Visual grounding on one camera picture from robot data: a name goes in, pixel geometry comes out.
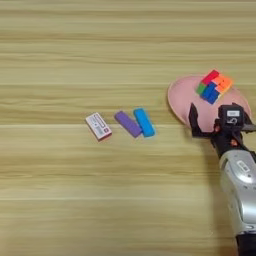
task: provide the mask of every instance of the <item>robotic arm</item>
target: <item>robotic arm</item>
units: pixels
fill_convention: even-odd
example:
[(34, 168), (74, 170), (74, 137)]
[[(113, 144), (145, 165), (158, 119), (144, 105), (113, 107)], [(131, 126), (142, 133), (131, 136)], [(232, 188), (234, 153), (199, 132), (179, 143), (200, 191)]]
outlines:
[(191, 104), (192, 136), (208, 138), (220, 159), (221, 186), (228, 199), (239, 256), (256, 256), (256, 154), (243, 143), (242, 132), (256, 131), (244, 109), (237, 105), (219, 107), (213, 132), (202, 132), (198, 112)]

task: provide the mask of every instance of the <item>blue block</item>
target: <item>blue block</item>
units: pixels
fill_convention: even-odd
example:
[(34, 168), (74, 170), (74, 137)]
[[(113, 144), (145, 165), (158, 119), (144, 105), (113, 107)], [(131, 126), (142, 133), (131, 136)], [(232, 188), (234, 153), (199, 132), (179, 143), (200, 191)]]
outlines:
[(215, 83), (213, 83), (213, 82), (209, 83), (206, 86), (206, 89), (204, 90), (204, 92), (202, 94), (202, 98), (207, 100), (210, 97), (210, 95), (211, 95), (211, 93), (212, 93), (212, 91), (214, 90), (215, 87), (216, 87)]
[(155, 130), (149, 120), (149, 117), (143, 108), (137, 108), (133, 111), (137, 122), (139, 123), (145, 137), (155, 135)]
[(219, 97), (219, 92), (216, 90), (213, 90), (207, 101), (211, 104), (213, 104)]

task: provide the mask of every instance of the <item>toy block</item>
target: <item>toy block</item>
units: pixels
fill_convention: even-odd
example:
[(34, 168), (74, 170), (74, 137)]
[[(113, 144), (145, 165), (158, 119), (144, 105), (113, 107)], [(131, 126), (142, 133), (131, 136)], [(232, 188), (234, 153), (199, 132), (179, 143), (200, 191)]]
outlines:
[(203, 78), (202, 83), (207, 85), (217, 76), (219, 76), (219, 72), (216, 70), (212, 70), (206, 77)]
[(221, 93), (221, 95), (225, 94), (229, 89), (230, 89), (230, 87), (224, 88), (224, 90), (223, 90), (223, 92)]
[(212, 80), (212, 82), (217, 84), (217, 86), (220, 86), (223, 88), (230, 88), (233, 83), (232, 79), (230, 79), (229, 77), (223, 76), (222, 74), (220, 74), (218, 77), (214, 78)]
[(134, 137), (137, 138), (142, 130), (139, 125), (133, 121), (126, 113), (119, 111), (115, 115), (115, 119)]
[(199, 95), (202, 95), (202, 93), (204, 92), (206, 88), (206, 85), (200, 83), (199, 86), (197, 87), (196, 89), (196, 92), (199, 94)]
[(219, 92), (216, 90), (213, 90), (207, 101), (211, 104), (213, 104), (219, 97)]
[(213, 82), (209, 83), (202, 94), (202, 98), (205, 100), (208, 99), (215, 87), (216, 87), (216, 84), (214, 84)]
[(155, 130), (151, 124), (149, 117), (143, 108), (137, 108), (134, 110), (134, 115), (139, 123), (144, 137), (151, 137), (155, 135)]

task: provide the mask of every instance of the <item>white eraser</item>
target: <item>white eraser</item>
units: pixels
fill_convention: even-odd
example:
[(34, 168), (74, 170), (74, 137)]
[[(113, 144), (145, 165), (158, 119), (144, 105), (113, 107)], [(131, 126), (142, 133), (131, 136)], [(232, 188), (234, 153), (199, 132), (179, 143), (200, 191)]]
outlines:
[(112, 134), (111, 129), (99, 113), (94, 113), (86, 117), (85, 120), (98, 140), (103, 140)]

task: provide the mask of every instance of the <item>purple block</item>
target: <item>purple block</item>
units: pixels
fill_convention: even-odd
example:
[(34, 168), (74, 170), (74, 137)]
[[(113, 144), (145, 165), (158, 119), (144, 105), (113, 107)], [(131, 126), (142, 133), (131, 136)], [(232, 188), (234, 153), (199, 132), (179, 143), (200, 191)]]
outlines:
[(115, 114), (115, 119), (134, 137), (137, 138), (142, 130), (139, 125), (133, 121), (127, 114), (123, 111)]

